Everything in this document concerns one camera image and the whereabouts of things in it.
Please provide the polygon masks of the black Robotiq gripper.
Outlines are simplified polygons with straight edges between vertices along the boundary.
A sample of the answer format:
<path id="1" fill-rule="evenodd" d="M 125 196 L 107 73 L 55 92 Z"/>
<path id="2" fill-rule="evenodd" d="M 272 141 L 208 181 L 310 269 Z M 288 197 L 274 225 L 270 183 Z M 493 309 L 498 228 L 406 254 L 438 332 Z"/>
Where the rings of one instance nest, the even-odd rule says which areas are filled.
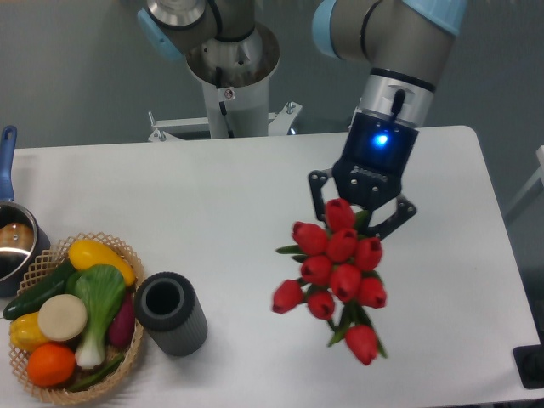
<path id="1" fill-rule="evenodd" d="M 332 169 L 313 170 L 309 189 L 318 221 L 326 222 L 323 188 L 334 179 L 341 198 L 374 211 L 395 197 L 395 212 L 370 226 L 372 212 L 359 234 L 384 240 L 417 214 L 415 204 L 402 191 L 402 175 L 417 140 L 418 131 L 389 120 L 359 112 L 354 115 L 348 138 Z"/>

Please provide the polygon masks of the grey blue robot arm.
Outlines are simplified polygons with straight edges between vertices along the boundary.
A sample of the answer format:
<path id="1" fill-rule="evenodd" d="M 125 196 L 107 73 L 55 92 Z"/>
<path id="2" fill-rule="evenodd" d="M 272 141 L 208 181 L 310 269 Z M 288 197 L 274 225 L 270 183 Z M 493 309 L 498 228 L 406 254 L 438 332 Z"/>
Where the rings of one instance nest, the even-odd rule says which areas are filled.
<path id="1" fill-rule="evenodd" d="M 383 239 L 416 214 L 401 179 L 466 7 L 463 1 L 324 1 L 315 10 L 312 36 L 324 55 L 371 64 L 340 158 L 309 175 L 319 220 L 329 179 L 341 198 L 368 214 L 395 202 L 380 224 L 364 218 L 362 235 Z M 185 59 L 200 81 L 213 138 L 271 134 L 269 79 L 280 51 L 272 31 L 256 21 L 254 2 L 148 1 L 137 18 L 155 50 Z"/>

